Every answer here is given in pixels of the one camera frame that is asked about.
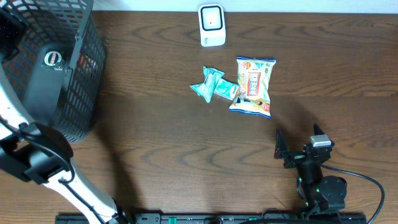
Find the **yellow snack bag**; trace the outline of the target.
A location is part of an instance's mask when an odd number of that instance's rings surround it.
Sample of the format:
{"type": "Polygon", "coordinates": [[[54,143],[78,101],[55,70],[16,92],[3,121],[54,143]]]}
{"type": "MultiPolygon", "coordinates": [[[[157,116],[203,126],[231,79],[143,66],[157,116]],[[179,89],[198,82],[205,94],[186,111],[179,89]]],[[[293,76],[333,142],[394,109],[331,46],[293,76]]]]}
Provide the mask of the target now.
{"type": "Polygon", "coordinates": [[[237,56],[238,91],[229,107],[231,112],[271,118],[269,82],[275,58],[237,56]]]}

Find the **green tissue pack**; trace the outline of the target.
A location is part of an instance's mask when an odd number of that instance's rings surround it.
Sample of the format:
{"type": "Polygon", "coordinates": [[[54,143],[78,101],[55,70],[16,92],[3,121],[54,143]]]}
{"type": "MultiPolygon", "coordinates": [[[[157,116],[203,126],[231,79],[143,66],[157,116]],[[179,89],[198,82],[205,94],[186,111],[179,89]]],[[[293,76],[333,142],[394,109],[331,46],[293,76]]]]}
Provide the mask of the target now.
{"type": "Polygon", "coordinates": [[[217,86],[214,90],[214,94],[226,98],[228,100],[233,100],[239,90],[239,85],[236,83],[231,83],[223,78],[220,78],[217,86]]]}

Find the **teal snack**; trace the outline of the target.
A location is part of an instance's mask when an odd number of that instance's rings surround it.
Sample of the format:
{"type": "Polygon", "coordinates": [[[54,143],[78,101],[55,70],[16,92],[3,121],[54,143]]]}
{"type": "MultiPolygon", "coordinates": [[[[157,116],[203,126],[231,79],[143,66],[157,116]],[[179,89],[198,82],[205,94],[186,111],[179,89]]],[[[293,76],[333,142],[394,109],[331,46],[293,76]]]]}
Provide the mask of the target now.
{"type": "Polygon", "coordinates": [[[203,74],[205,76],[204,82],[191,85],[190,88],[195,91],[198,96],[204,97],[207,103],[210,103],[217,83],[224,76],[224,72],[204,66],[203,74]]]}

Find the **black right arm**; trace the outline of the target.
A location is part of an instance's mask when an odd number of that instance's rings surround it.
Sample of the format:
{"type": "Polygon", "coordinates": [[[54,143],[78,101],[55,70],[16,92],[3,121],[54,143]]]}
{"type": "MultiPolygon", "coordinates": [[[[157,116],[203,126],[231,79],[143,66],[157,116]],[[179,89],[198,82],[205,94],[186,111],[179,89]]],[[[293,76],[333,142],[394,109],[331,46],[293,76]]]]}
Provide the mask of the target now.
{"type": "Polygon", "coordinates": [[[281,130],[276,131],[275,159],[284,161],[284,168],[295,168],[298,172],[297,191],[313,213],[337,212],[345,208],[347,183],[335,175],[324,176],[321,165],[330,158],[335,143],[313,125],[314,135],[301,151],[291,151],[281,130]]]}

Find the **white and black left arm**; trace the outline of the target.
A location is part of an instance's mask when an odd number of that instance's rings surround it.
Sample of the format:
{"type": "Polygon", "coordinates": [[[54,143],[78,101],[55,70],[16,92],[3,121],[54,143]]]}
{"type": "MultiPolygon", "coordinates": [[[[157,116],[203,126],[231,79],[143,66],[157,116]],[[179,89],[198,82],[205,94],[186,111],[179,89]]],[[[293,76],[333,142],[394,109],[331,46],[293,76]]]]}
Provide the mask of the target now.
{"type": "Polygon", "coordinates": [[[89,223],[130,223],[78,168],[105,60],[89,9],[1,9],[1,169],[64,196],[89,223]]]}

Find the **white barcode scanner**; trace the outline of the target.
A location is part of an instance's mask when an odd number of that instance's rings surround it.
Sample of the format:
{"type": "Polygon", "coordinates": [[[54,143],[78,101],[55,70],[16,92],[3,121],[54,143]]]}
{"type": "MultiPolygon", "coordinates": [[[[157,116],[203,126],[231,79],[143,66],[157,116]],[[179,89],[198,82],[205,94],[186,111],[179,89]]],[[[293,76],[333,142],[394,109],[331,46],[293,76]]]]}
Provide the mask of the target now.
{"type": "Polygon", "coordinates": [[[204,4],[198,9],[200,42],[203,47],[216,47],[226,42],[224,9],[220,4],[204,4]]]}

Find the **dark mesh plastic basket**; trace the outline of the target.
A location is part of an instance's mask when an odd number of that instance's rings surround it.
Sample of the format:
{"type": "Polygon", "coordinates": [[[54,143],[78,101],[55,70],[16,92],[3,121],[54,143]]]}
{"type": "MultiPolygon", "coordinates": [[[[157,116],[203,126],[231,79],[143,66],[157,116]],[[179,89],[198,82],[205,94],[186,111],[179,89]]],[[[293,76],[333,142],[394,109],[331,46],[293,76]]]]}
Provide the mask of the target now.
{"type": "Polygon", "coordinates": [[[92,1],[1,2],[1,117],[13,128],[37,122],[67,141],[89,132],[105,51],[92,1]],[[49,51],[64,70],[47,70],[49,51]]]}

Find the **round label dark packet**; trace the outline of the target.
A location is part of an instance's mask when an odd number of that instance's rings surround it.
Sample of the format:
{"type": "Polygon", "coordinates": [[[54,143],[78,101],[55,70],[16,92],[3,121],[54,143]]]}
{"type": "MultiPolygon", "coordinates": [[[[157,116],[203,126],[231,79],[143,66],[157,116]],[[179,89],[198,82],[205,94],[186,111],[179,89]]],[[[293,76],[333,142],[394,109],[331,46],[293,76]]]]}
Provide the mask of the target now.
{"type": "Polygon", "coordinates": [[[42,66],[47,70],[62,71],[64,70],[65,60],[60,52],[49,51],[45,54],[42,66]]]}

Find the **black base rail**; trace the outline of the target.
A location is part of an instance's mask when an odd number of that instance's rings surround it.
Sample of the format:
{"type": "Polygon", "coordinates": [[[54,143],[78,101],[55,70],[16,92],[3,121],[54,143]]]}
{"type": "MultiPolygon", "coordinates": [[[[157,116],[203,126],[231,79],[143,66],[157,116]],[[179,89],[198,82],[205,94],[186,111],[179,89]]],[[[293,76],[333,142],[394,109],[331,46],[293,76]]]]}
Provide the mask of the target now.
{"type": "MultiPolygon", "coordinates": [[[[276,210],[268,211],[265,214],[159,214],[159,213],[137,213],[132,220],[137,224],[204,224],[204,223],[223,223],[234,224],[248,222],[251,220],[269,220],[269,219],[295,219],[300,220],[300,216],[291,215],[288,213],[279,213],[276,210]]],[[[323,214],[312,215],[310,221],[325,221],[332,223],[367,223],[364,215],[355,214],[323,214]]]]}

